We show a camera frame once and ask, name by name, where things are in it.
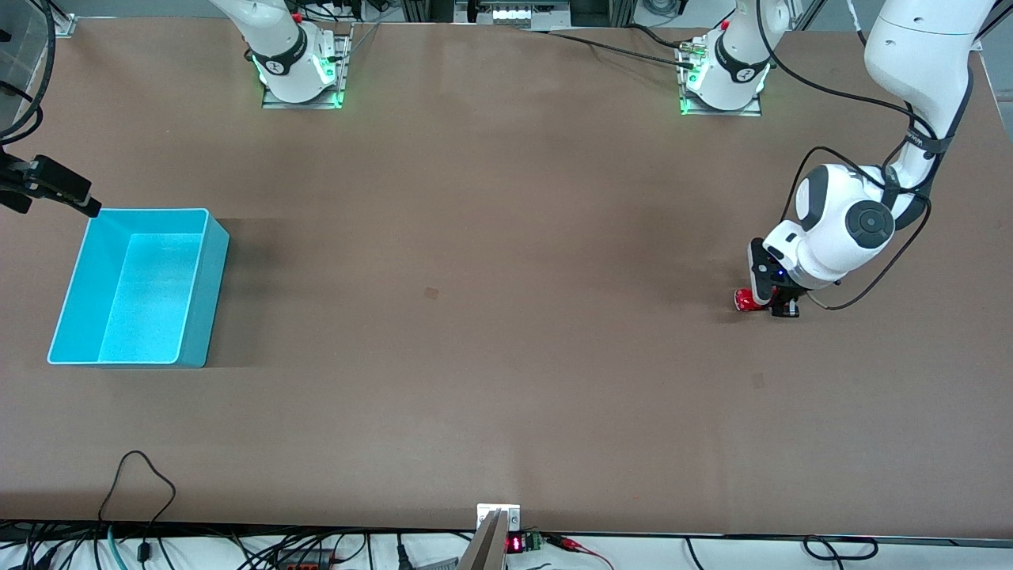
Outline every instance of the red object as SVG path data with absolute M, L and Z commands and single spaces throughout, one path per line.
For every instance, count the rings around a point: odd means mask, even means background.
M 748 313 L 751 311 L 763 311 L 764 309 L 766 309 L 764 306 L 753 300 L 753 292 L 751 290 L 738 290 L 735 292 L 735 311 Z

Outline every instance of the black strap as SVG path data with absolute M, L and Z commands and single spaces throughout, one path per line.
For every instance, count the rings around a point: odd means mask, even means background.
M 944 139 L 933 139 L 925 134 L 916 131 L 914 128 L 908 129 L 908 134 L 904 140 L 928 152 L 929 154 L 943 154 L 949 150 L 949 144 L 953 142 L 953 135 Z
M 760 63 L 750 65 L 736 60 L 724 49 L 724 34 L 718 36 L 717 42 L 714 43 L 714 53 L 717 56 L 717 63 L 728 70 L 731 80 L 735 83 L 749 83 L 767 67 L 767 62 L 770 61 L 768 58 Z
M 883 170 L 883 197 L 880 199 L 883 206 L 889 209 L 893 209 L 893 203 L 897 202 L 898 195 L 901 195 L 901 190 L 905 189 L 901 185 L 901 180 L 897 177 L 897 170 L 892 166 L 886 166 Z
M 306 47 L 309 44 L 306 39 L 306 30 L 300 25 L 297 25 L 296 28 L 299 30 L 299 37 L 296 38 L 296 43 L 284 54 L 268 57 L 250 51 L 253 57 L 256 58 L 257 63 L 260 64 L 260 67 L 266 70 L 267 73 L 271 75 L 288 75 L 289 70 L 292 69 L 292 65 L 299 61 L 306 53 Z

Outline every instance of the mounting plate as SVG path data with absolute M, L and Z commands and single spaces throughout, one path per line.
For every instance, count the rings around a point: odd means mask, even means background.
M 64 17 L 57 10 L 53 10 L 53 21 L 56 24 L 57 37 L 70 37 L 77 29 L 77 15 L 75 14 L 67 14 L 67 17 Z
M 481 526 L 489 511 L 504 510 L 510 514 L 510 532 L 515 533 L 521 530 L 521 505 L 508 505 L 500 503 L 478 503 L 476 509 L 475 528 Z

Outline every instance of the wire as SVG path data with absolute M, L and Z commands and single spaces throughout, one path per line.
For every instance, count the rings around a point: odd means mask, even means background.
M 165 559 L 165 564 L 169 567 L 169 570 L 176 570 L 176 567 L 172 565 L 172 559 L 169 558 L 169 553 L 165 550 L 165 545 L 162 544 L 161 536 L 158 537 L 158 550 L 162 551 L 162 558 Z
M 683 44 L 684 42 L 689 42 L 689 39 L 681 39 L 679 42 L 669 42 L 668 39 L 665 39 L 660 35 L 654 33 L 653 29 L 651 29 L 651 28 L 649 28 L 649 27 L 647 27 L 645 25 L 640 25 L 638 23 L 631 23 L 631 24 L 627 25 L 626 27 L 629 27 L 631 29 L 639 29 L 640 31 L 646 33 L 647 36 L 650 37 L 651 39 L 653 39 L 654 42 L 656 42 L 656 43 L 665 46 L 666 48 L 672 48 L 673 50 L 678 50 L 680 44 Z
M 616 570 L 616 567 L 613 566 L 611 562 L 609 562 L 608 558 L 605 558 L 604 556 L 602 556 L 602 555 L 598 554 L 597 552 L 589 549 L 588 547 L 580 547 L 580 548 L 583 549 L 581 551 L 578 551 L 580 554 L 587 554 L 587 555 L 590 555 L 590 556 L 594 556 L 595 558 L 597 558 L 597 559 L 601 560 L 602 562 L 608 564 L 609 565 L 609 570 Z
M 785 73 L 787 73 L 788 75 L 790 75 L 795 80 L 801 82 L 802 84 L 808 85 L 809 87 L 812 87 L 813 89 L 823 91 L 825 93 L 829 93 L 829 94 L 832 94 L 832 95 L 837 95 L 839 97 L 844 97 L 846 99 L 852 99 L 852 100 L 857 100 L 857 101 L 862 101 L 862 102 L 867 102 L 867 103 L 879 105 L 879 106 L 882 106 L 882 107 L 889 108 L 889 109 L 895 110 L 898 112 L 901 112 L 901 113 L 907 115 L 909 118 L 917 121 L 923 128 L 925 128 L 925 132 L 930 137 L 932 137 L 933 139 L 936 138 L 936 133 L 935 133 L 935 131 L 932 130 L 932 127 L 928 124 L 928 121 L 925 120 L 924 118 L 922 118 L 921 116 L 919 116 L 913 110 L 908 110 L 907 108 L 905 108 L 905 107 L 903 107 L 901 105 L 893 104 L 891 102 L 887 102 L 887 101 L 880 100 L 880 99 L 877 99 L 877 98 L 866 97 L 866 96 L 863 96 L 863 95 L 856 95 L 854 93 L 848 93 L 848 92 L 845 92 L 845 91 L 839 91 L 839 90 L 833 89 L 831 87 L 825 87 L 825 86 L 823 86 L 823 85 L 821 85 L 819 83 L 815 83 L 814 81 L 810 81 L 810 80 L 802 77 L 801 75 L 799 75 L 799 74 L 795 73 L 794 71 L 792 71 L 791 68 L 789 68 L 788 66 L 784 65 L 784 62 L 782 62 L 781 59 L 777 57 L 777 54 L 774 53 L 774 48 L 771 47 L 770 39 L 767 38 L 767 31 L 764 29 L 764 24 L 763 24 L 763 10 L 760 7 L 760 3 L 761 2 L 762 2 L 762 0 L 757 0 L 757 4 L 756 4 L 757 25 L 760 27 L 760 38 L 763 40 L 763 45 L 767 49 L 767 54 L 770 56 L 770 59 L 773 60 L 774 63 L 776 63 L 778 65 L 778 67 L 780 67 L 781 69 L 783 69 Z
M 855 3 L 853 0 L 844 0 L 848 4 L 848 11 L 851 12 L 851 21 L 855 24 L 855 32 L 858 33 L 858 39 L 861 40 L 862 46 L 865 45 L 865 33 L 862 32 L 862 24 L 858 21 L 858 12 L 855 11 Z
M 640 54 L 640 53 L 637 53 L 637 52 L 631 52 L 629 50 L 624 50 L 622 48 L 616 48 L 615 46 L 608 46 L 606 44 L 599 44 L 598 42 L 594 42 L 594 40 L 591 40 L 591 39 L 585 39 L 583 37 L 575 37 L 573 35 L 565 35 L 563 33 L 552 33 L 552 32 L 546 32 L 546 34 L 547 35 L 551 35 L 552 37 L 562 37 L 564 39 L 569 39 L 571 42 L 579 42 L 580 44 L 587 44 L 587 45 L 593 46 L 595 48 L 602 48 L 603 50 L 609 50 L 611 52 L 616 52 L 617 54 L 623 54 L 625 56 L 630 56 L 630 57 L 633 57 L 633 58 L 640 58 L 642 60 L 653 61 L 653 62 L 657 62 L 657 63 L 664 63 L 666 65 L 674 65 L 676 67 L 684 67 L 684 68 L 687 68 L 687 69 L 690 69 L 690 68 L 693 67 L 693 65 L 690 64 L 689 62 L 679 62 L 679 61 L 676 61 L 676 60 L 667 60 L 665 58 L 659 58 L 659 57 L 656 57 L 656 56 L 648 56 L 647 54 Z
M 109 524 L 108 530 L 105 532 L 105 541 L 109 545 L 109 551 L 112 552 L 112 560 L 116 561 L 116 566 L 120 570 L 127 570 L 127 565 L 124 564 L 124 559 L 120 556 L 120 549 L 116 548 L 116 542 L 112 539 L 112 525 Z
M 373 567 L 373 545 L 370 544 L 370 534 L 366 534 L 366 554 L 370 557 L 370 570 L 375 570 Z
M 24 110 L 24 113 L 10 127 L 0 131 L 0 145 L 8 144 L 10 142 L 8 137 L 21 130 L 28 123 L 28 118 L 35 114 L 38 106 L 43 103 L 43 96 L 50 86 L 50 79 L 53 77 L 53 61 L 57 53 L 57 24 L 53 19 L 53 8 L 50 6 L 49 0 L 46 0 L 42 6 L 34 2 L 32 4 L 46 17 L 46 66 L 43 68 L 43 77 L 38 80 L 38 88 L 35 90 L 34 96 L 31 97 L 31 101 L 28 103 L 28 107 Z
M 151 459 L 148 458 L 147 454 L 141 452 L 140 450 L 133 450 L 131 452 L 127 452 L 126 454 L 124 454 L 123 458 L 120 458 L 120 465 L 116 467 L 116 474 L 112 477 L 112 485 L 109 486 L 109 491 L 105 494 L 105 498 L 102 499 L 102 504 L 99 505 L 98 507 L 98 522 L 99 523 L 104 522 L 104 520 L 102 519 L 102 513 L 105 511 L 105 506 L 108 504 L 109 499 L 112 497 L 112 492 L 115 491 L 116 489 L 116 483 L 120 482 L 120 474 L 123 473 L 124 464 L 127 463 L 127 460 L 131 456 L 140 456 L 141 459 L 143 459 L 144 462 L 148 464 L 148 469 L 151 470 L 151 473 L 153 473 L 155 477 L 165 482 L 165 484 L 169 486 L 169 490 L 171 491 L 171 494 L 169 495 L 169 500 L 166 501 L 164 505 L 162 505 L 162 508 L 158 509 L 158 512 L 155 513 L 155 516 L 151 517 L 151 520 L 149 520 L 148 524 L 146 524 L 144 527 L 144 533 L 141 534 L 141 542 L 146 543 L 148 541 L 148 532 L 151 531 L 151 525 L 154 524 L 156 520 L 158 520 L 158 517 L 161 516 L 162 513 L 165 512 L 167 508 L 169 508 L 169 505 L 172 504 L 172 501 L 176 500 L 176 486 L 171 481 L 169 481 L 169 478 L 165 477 L 164 475 L 162 475 L 160 471 L 155 469 L 155 465 L 151 463 Z
M 827 549 L 827 551 L 830 552 L 830 555 L 829 556 L 821 555 L 812 552 L 812 549 L 809 548 L 809 541 L 815 541 L 822 544 Z M 879 543 L 877 543 L 875 539 L 858 540 L 855 542 L 872 545 L 872 552 L 869 552 L 868 554 L 855 555 L 855 556 L 842 556 L 838 554 L 836 550 L 834 550 L 834 547 L 830 544 L 830 542 L 827 541 L 827 539 L 824 539 L 823 537 L 819 537 L 816 535 L 808 535 L 805 538 L 803 538 L 802 548 L 805 549 L 805 554 L 811 556 L 816 560 L 821 560 L 823 562 L 836 562 L 838 570 L 844 570 L 845 560 L 849 562 L 860 562 L 862 560 L 869 560 L 875 557 L 877 554 L 879 554 Z
M 700 564 L 700 559 L 696 557 L 696 551 L 693 550 L 693 541 L 689 537 L 684 537 L 686 540 L 686 546 L 690 549 L 690 557 L 693 558 L 693 564 L 696 564 L 697 570 L 703 570 L 703 564 Z
M 17 96 L 21 97 L 22 99 L 24 99 L 28 103 L 31 103 L 31 101 L 34 98 L 31 95 L 29 95 L 28 93 L 22 91 L 16 85 L 8 83 L 7 81 L 0 80 L 0 88 L 6 89 L 7 91 L 10 91 L 11 94 L 14 94 L 14 95 L 17 95 Z M 35 121 L 34 123 L 32 123 L 27 129 L 25 129 L 22 132 L 20 132 L 20 133 L 18 133 L 16 135 L 11 135 L 10 137 L 8 137 L 6 139 L 0 140 L 0 145 L 6 145 L 6 144 L 15 143 L 15 142 L 17 142 L 17 141 L 19 141 L 21 139 L 26 138 L 31 133 L 34 133 L 35 130 L 38 129 L 38 126 L 43 124 L 43 107 L 42 107 L 42 105 L 35 106 L 35 111 L 34 111 L 33 114 L 35 116 Z

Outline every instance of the black cable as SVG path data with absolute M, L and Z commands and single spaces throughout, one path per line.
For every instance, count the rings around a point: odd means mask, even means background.
M 29 103 L 29 105 L 32 102 L 32 100 L 34 99 L 34 97 L 32 97 L 31 95 L 29 95 L 28 93 L 22 91 L 16 85 L 8 83 L 7 81 L 0 80 L 0 88 L 6 89 L 7 91 L 10 91 L 12 94 L 15 94 L 15 95 L 21 97 L 22 99 L 24 99 L 25 101 L 27 101 Z M 17 141 L 19 141 L 21 139 L 24 139 L 25 137 L 27 137 L 31 133 L 34 133 L 35 130 L 38 129 L 38 126 L 43 124 L 43 107 L 42 107 L 42 105 L 36 105 L 35 106 L 35 111 L 33 112 L 33 115 L 35 117 L 35 121 L 34 123 L 32 123 L 27 129 L 25 129 L 22 132 L 20 132 L 20 133 L 18 133 L 16 135 L 11 135 L 11 136 L 3 139 L 3 140 L 0 140 L 0 145 L 6 145 L 6 144 L 15 143 L 15 142 L 17 142 Z
M 1010 13 L 1010 10 L 1013 10 L 1013 5 L 1008 6 L 1005 10 L 1003 10 L 1003 13 L 999 14 L 995 18 L 992 18 L 992 21 L 988 22 L 984 28 L 979 30 L 978 35 L 975 35 L 975 39 L 981 39 L 986 33 L 992 31 L 992 28 L 999 25 L 999 22 L 1006 17 L 1006 14 Z
M 172 559 L 169 558 L 168 551 L 165 550 L 165 545 L 162 544 L 162 537 L 159 536 L 156 540 L 158 541 L 158 550 L 162 551 L 162 558 L 165 559 L 165 564 L 169 567 L 169 570 L 176 570 L 176 567 L 172 565 Z
M 371 544 L 369 533 L 366 534 L 366 554 L 370 557 L 370 570 L 376 570 L 373 567 L 373 545 Z
M 343 539 L 345 536 L 346 535 L 341 535 L 340 537 L 338 537 L 337 538 L 337 543 L 340 543 L 341 539 Z M 335 553 L 337 552 L 337 543 L 334 543 L 334 552 Z M 344 564 L 345 562 L 349 562 L 353 559 L 355 559 L 357 556 L 363 554 L 364 550 L 366 550 L 366 535 L 363 535 L 363 544 L 359 546 L 359 550 L 357 550 L 356 552 L 352 553 L 352 556 L 349 556 L 347 558 L 340 558 L 340 557 L 338 557 L 338 556 L 336 556 L 334 554 L 331 554 L 331 556 L 333 557 L 333 563 L 334 564 Z
M 640 54 L 640 53 L 637 53 L 637 52 L 631 52 L 629 50 L 624 50 L 622 48 L 616 48 L 615 46 L 609 46 L 607 44 L 600 44 L 600 43 L 594 42 L 592 39 L 585 39 L 583 37 L 575 37 L 573 35 L 565 35 L 563 33 L 547 33 L 547 34 L 551 35 L 552 37 L 562 37 L 564 39 L 569 39 L 571 42 L 579 42 L 580 44 L 587 44 L 587 45 L 593 46 L 595 48 L 602 48 L 603 50 L 609 50 L 609 51 L 612 51 L 612 52 L 616 52 L 617 54 L 623 54 L 624 56 L 630 56 L 630 57 L 633 57 L 633 58 L 640 58 L 640 59 L 647 60 L 647 61 L 653 61 L 653 62 L 657 62 L 657 63 L 664 63 L 666 65 L 674 65 L 676 67 L 685 67 L 687 69 L 690 69 L 690 68 L 693 67 L 693 65 L 690 64 L 689 62 L 679 62 L 679 61 L 676 61 L 676 60 L 667 60 L 665 58 L 659 58 L 659 57 L 656 57 L 656 56 L 648 56 L 647 54 Z
M 809 541 L 815 541 L 822 544 L 824 548 L 826 548 L 827 551 L 830 552 L 830 555 L 829 556 L 821 555 L 812 552 L 812 549 L 809 548 Z M 803 538 L 802 548 L 805 549 L 805 554 L 811 556 L 816 560 L 822 560 L 823 562 L 836 562 L 838 570 L 844 570 L 844 561 L 846 560 L 849 562 L 860 562 L 862 560 L 869 560 L 875 557 L 877 554 L 879 554 L 879 543 L 877 543 L 875 539 L 850 541 L 850 542 L 858 542 L 861 544 L 872 545 L 872 552 L 862 555 L 842 556 L 838 554 L 838 552 L 834 549 L 834 546 L 831 545 L 830 542 L 827 541 L 827 539 L 824 539 L 823 537 L 819 537 L 816 535 L 808 535 L 805 538 Z
M 801 82 L 802 84 L 808 85 L 809 87 L 812 87 L 813 89 L 823 91 L 825 93 L 829 93 L 829 94 L 832 94 L 832 95 L 837 95 L 839 97 L 844 97 L 846 99 L 852 99 L 852 100 L 856 100 L 856 101 L 862 101 L 862 102 L 867 102 L 867 103 L 879 105 L 879 106 L 882 106 L 882 107 L 889 108 L 889 109 L 895 110 L 898 112 L 901 112 L 901 113 L 907 115 L 909 118 L 917 121 L 923 128 L 925 128 L 925 132 L 930 137 L 932 137 L 933 139 L 936 138 L 936 133 L 935 133 L 935 131 L 932 130 L 932 127 L 929 125 L 929 123 L 927 120 L 925 120 L 924 118 L 922 118 L 921 116 L 919 116 L 917 113 L 915 113 L 912 110 L 908 110 L 907 108 L 905 108 L 905 107 L 903 107 L 901 105 L 893 104 L 891 102 L 887 102 L 887 101 L 880 100 L 880 99 L 877 99 L 877 98 L 866 97 L 866 96 L 863 96 L 863 95 L 856 95 L 854 93 L 848 93 L 848 92 L 845 92 L 845 91 L 839 91 L 839 90 L 833 89 L 831 87 L 825 87 L 825 86 L 823 86 L 823 85 L 821 85 L 819 83 L 815 83 L 813 81 L 809 81 L 808 79 L 806 79 L 806 78 L 802 77 L 801 75 L 799 75 L 799 74 L 795 73 L 794 71 L 792 71 L 791 68 L 785 66 L 784 62 L 782 62 L 781 59 L 777 57 L 777 54 L 774 53 L 774 48 L 771 47 L 770 39 L 767 38 L 767 31 L 764 29 L 764 24 L 763 24 L 763 10 L 760 7 L 760 3 L 761 3 L 761 0 L 757 0 L 757 4 L 756 4 L 757 25 L 760 27 L 760 38 L 763 40 L 763 45 L 767 49 L 767 54 L 770 56 L 770 59 L 773 60 L 773 62 L 776 63 L 778 65 L 778 67 L 780 67 L 781 69 L 783 69 L 785 73 L 787 73 L 788 75 L 790 75 L 795 80 Z
M 696 551 L 693 550 L 693 541 L 689 537 L 685 537 L 686 546 L 690 549 L 690 556 L 693 558 L 693 564 L 696 564 L 697 570 L 703 570 L 703 564 L 700 564 L 700 559 L 696 557 Z
M 20 131 L 28 123 L 28 118 L 35 114 L 36 109 L 43 103 L 43 96 L 50 86 L 50 79 L 53 77 L 53 61 L 57 53 L 57 24 L 53 19 L 53 8 L 50 6 L 48 0 L 42 6 L 35 4 L 35 7 L 46 17 L 46 65 L 43 68 L 43 76 L 38 80 L 38 88 L 35 90 L 34 96 L 31 97 L 32 100 L 28 103 L 28 107 L 24 110 L 24 113 L 10 127 L 0 131 L 0 145 L 7 144 L 7 138 Z
M 67 558 L 57 567 L 57 570 L 66 570 L 70 568 L 71 563 L 74 561 L 74 555 L 77 553 L 77 549 L 81 548 L 84 544 L 85 537 L 81 537 L 74 543 L 74 548 L 70 549 L 70 553 L 67 554 Z
M 639 29 L 640 31 L 646 33 L 648 37 L 650 37 L 651 39 L 653 39 L 657 44 L 660 44 L 661 46 L 665 46 L 666 48 L 672 48 L 673 50 L 678 50 L 679 46 L 681 44 L 683 44 L 684 42 L 688 42 L 688 39 L 681 39 L 679 42 L 669 42 L 668 39 L 666 39 L 666 38 L 661 37 L 660 35 L 654 33 L 653 29 L 647 27 L 646 25 L 640 25 L 639 23 L 635 23 L 635 22 L 627 25 L 626 27 L 629 27 L 631 29 Z
M 252 567 L 253 563 L 250 560 L 250 555 L 253 554 L 253 553 L 251 553 L 250 551 L 246 550 L 246 547 L 243 545 L 243 542 L 240 541 L 239 537 L 236 536 L 236 532 L 235 531 L 231 531 L 230 530 L 230 533 L 232 534 L 232 542 L 235 543 L 237 547 L 239 547 L 239 550 L 243 551 L 243 558 L 245 558 L 246 559 L 246 563 L 249 564 L 250 567 Z
M 123 458 L 120 458 L 120 465 L 116 466 L 116 473 L 112 477 L 112 485 L 109 486 L 109 491 L 105 494 L 105 498 L 102 499 L 102 504 L 99 505 L 98 507 L 97 518 L 98 522 L 104 522 L 104 520 L 102 519 L 102 513 L 105 511 L 105 505 L 107 505 L 109 499 L 112 498 L 112 492 L 115 491 L 116 483 L 120 482 L 120 475 L 123 473 L 124 464 L 127 463 L 127 460 L 131 456 L 140 456 L 141 459 L 144 460 L 144 463 L 148 464 L 148 469 L 151 470 L 151 473 L 154 474 L 155 477 L 161 479 L 166 485 L 168 485 L 169 491 L 171 491 L 171 494 L 169 495 L 169 500 L 166 501 L 164 505 L 162 505 L 162 508 L 158 509 L 158 512 L 155 513 L 155 516 L 152 516 L 151 520 L 149 520 L 148 524 L 146 524 L 144 527 L 144 533 L 141 535 L 141 542 L 146 543 L 148 541 L 148 532 L 151 530 L 151 525 L 154 524 L 156 520 L 158 520 L 158 517 L 161 516 L 162 513 L 165 512 L 167 508 L 169 508 L 169 506 L 172 504 L 172 501 L 176 500 L 176 486 L 171 481 L 169 481 L 169 478 L 165 477 L 164 475 L 162 475 L 160 471 L 155 469 L 155 465 L 151 463 L 151 459 L 148 458 L 148 455 L 145 454 L 144 452 L 141 452 L 140 450 L 132 450 L 124 454 Z

